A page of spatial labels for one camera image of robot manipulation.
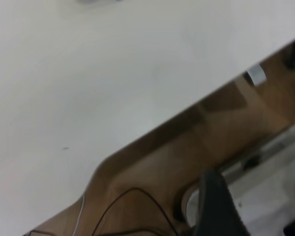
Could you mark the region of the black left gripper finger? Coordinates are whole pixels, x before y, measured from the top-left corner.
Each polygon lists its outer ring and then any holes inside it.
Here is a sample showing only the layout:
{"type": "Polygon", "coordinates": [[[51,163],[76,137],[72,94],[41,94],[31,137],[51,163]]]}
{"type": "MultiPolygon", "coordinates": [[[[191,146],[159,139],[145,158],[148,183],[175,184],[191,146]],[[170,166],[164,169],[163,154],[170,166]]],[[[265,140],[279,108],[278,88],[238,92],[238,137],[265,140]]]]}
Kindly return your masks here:
{"type": "Polygon", "coordinates": [[[195,235],[250,235],[236,210],[224,178],[215,170],[206,170],[200,177],[195,235]]]}

